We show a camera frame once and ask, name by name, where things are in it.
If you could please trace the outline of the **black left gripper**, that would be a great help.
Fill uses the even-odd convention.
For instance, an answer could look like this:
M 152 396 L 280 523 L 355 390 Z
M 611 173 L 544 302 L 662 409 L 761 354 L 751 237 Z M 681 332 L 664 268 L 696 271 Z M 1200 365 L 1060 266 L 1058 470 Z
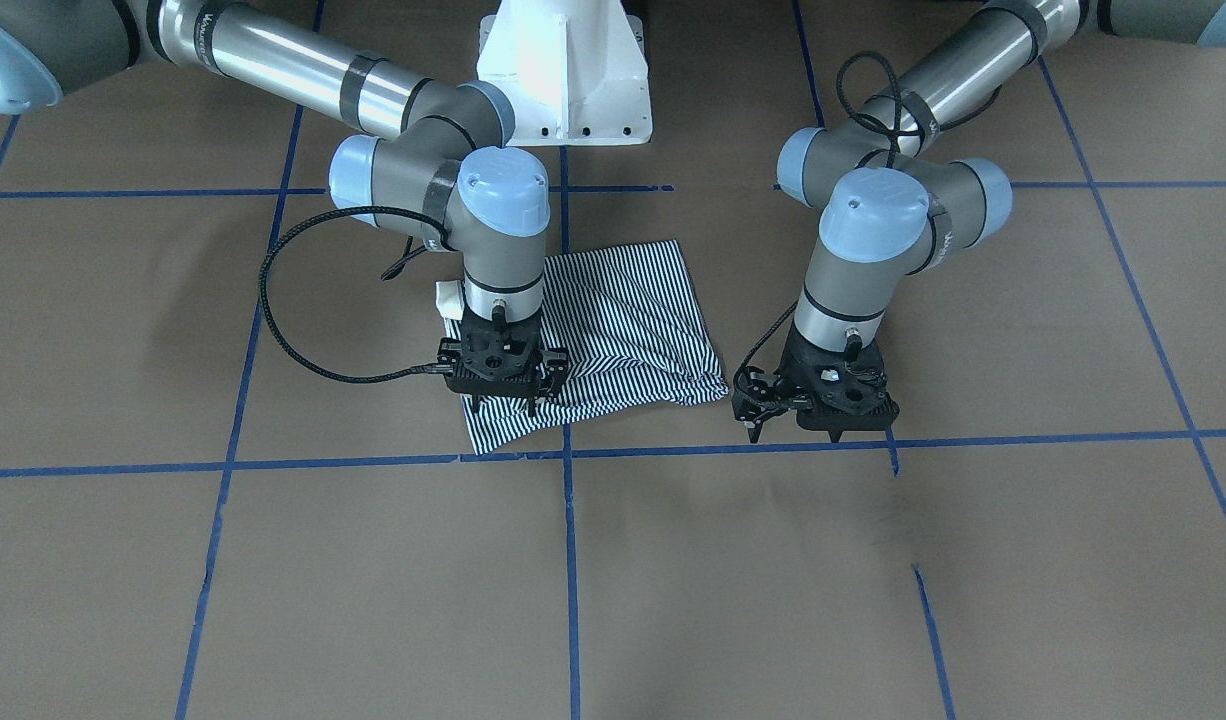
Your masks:
M 857 329 L 846 329 L 840 352 L 819 347 L 792 329 L 776 373 L 736 372 L 731 407 L 753 445 L 764 424 L 786 415 L 786 408 L 796 411 L 802 429 L 825 431 L 837 445 L 846 432 L 893 427 L 900 406 L 886 384 L 881 351 L 875 343 L 864 345 Z

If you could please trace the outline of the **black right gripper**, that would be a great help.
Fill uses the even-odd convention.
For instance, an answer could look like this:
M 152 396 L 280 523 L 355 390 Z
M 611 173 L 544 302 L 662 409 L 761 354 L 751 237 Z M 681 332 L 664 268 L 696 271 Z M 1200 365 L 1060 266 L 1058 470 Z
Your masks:
M 571 370 L 566 348 L 546 348 L 543 312 L 508 323 L 466 312 L 459 339 L 445 337 L 438 350 L 438 373 L 447 388 L 479 413 L 485 396 L 526 396 L 526 413 L 536 418 L 543 401 L 555 400 Z

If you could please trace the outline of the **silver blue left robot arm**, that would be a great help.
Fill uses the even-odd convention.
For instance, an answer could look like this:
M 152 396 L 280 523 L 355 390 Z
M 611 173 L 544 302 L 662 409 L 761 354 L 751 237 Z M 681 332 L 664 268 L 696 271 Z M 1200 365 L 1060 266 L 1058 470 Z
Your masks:
M 788 336 L 777 368 L 744 359 L 733 377 L 733 416 L 749 442 L 788 413 L 832 442 L 893 427 L 900 407 L 875 337 L 897 283 L 980 245 L 1014 206 L 992 161 L 937 164 L 924 151 L 1087 23 L 1226 49 L 1226 1 L 987 1 L 906 74 L 874 52 L 843 63 L 836 94 L 847 121 L 801 129 L 779 151 L 779 186 L 820 220 L 799 297 L 779 318 Z

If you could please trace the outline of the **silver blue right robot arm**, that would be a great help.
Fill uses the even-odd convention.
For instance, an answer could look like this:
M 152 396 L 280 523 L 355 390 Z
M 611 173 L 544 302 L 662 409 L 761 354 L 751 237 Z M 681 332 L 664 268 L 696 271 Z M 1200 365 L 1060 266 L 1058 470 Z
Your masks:
M 333 206 L 284 231 L 257 270 L 264 323 L 291 359 L 357 386 L 439 375 L 472 411 L 508 397 L 532 415 L 562 395 L 573 361 L 544 336 L 550 182 L 512 145 L 517 119 L 503 90 L 439 81 L 246 1 L 0 1 L 2 115 L 54 108 L 136 67 L 191 67 L 246 99 L 264 94 L 351 129 L 329 164 Z M 406 237 L 384 281 L 425 251 L 461 259 L 459 278 L 436 292 L 450 329 L 430 363 L 333 372 L 281 331 L 276 260 L 299 234 L 348 217 Z

